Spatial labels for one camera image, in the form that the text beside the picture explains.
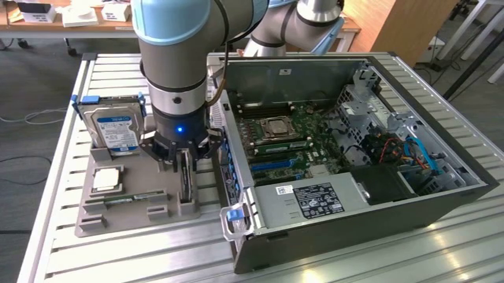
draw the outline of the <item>small white device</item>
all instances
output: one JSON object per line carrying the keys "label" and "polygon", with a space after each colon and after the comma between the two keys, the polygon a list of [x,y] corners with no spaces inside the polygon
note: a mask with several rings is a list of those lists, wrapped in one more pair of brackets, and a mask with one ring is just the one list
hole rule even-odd
{"label": "small white device", "polygon": [[418,63],[430,63],[432,58],[436,58],[436,56],[438,56],[439,52],[442,51],[444,45],[446,45],[444,41],[440,38],[434,37],[430,44],[428,44],[427,50],[426,50],[423,56],[420,57]]}
{"label": "small white device", "polygon": [[38,22],[38,23],[49,23],[54,22],[57,18],[57,9],[51,5],[51,8],[47,12],[23,12],[22,15],[26,22]]}
{"label": "small white device", "polygon": [[130,4],[106,4],[102,16],[106,21],[126,22],[132,15]]}

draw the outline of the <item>light blue joint cap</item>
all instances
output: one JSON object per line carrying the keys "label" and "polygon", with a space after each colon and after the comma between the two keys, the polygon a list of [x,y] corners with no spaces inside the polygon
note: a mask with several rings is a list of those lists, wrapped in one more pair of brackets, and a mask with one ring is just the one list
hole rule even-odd
{"label": "light blue joint cap", "polygon": [[315,49],[311,51],[311,53],[316,55],[324,55],[328,53],[329,48],[333,46],[335,41],[337,40],[337,35],[341,30],[341,27],[344,26],[345,20],[344,18],[339,18],[337,22],[333,25],[333,28],[323,38],[321,42],[319,42]]}
{"label": "light blue joint cap", "polygon": [[268,11],[268,0],[252,0],[255,7],[255,15],[252,16],[252,22],[248,30],[261,21]]}
{"label": "light blue joint cap", "polygon": [[280,7],[293,3],[296,0],[269,0],[269,8]]}
{"label": "light blue joint cap", "polygon": [[210,16],[210,0],[134,0],[134,29],[154,45],[185,41],[204,28]]}

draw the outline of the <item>hard drive label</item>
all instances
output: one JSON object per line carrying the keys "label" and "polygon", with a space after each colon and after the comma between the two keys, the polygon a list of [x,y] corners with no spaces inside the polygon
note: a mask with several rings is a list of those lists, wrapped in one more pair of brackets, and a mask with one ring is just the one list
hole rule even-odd
{"label": "hard drive label", "polygon": [[307,219],[345,211],[331,183],[295,188],[295,195]]}
{"label": "hard drive label", "polygon": [[130,126],[134,124],[132,117],[106,117],[98,118],[98,126],[108,144],[108,148],[116,152],[126,152],[137,149],[140,142]]}

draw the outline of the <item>cpu socket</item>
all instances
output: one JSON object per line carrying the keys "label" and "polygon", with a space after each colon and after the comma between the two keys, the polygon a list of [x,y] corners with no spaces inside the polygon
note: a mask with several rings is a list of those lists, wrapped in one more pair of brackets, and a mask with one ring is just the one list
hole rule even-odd
{"label": "cpu socket", "polygon": [[260,124],[265,134],[264,140],[291,140],[300,136],[288,116],[263,119]]}

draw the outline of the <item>red wire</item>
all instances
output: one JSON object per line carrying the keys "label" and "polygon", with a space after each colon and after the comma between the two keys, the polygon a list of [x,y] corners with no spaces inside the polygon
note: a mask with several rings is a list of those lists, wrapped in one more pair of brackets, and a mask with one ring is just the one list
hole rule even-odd
{"label": "red wire", "polygon": [[419,162],[422,168],[427,169],[427,166],[426,166],[426,164],[420,161],[420,158],[418,158],[418,162]]}
{"label": "red wire", "polygon": [[386,145],[384,145],[384,149],[383,149],[383,151],[382,151],[382,156],[380,156],[380,161],[379,161],[379,163],[383,163],[383,161],[384,161],[384,155],[386,155],[387,146],[388,146],[388,143],[390,143],[392,140],[400,140],[400,139],[399,139],[398,137],[394,137],[394,138],[391,138],[391,139],[387,140]]}

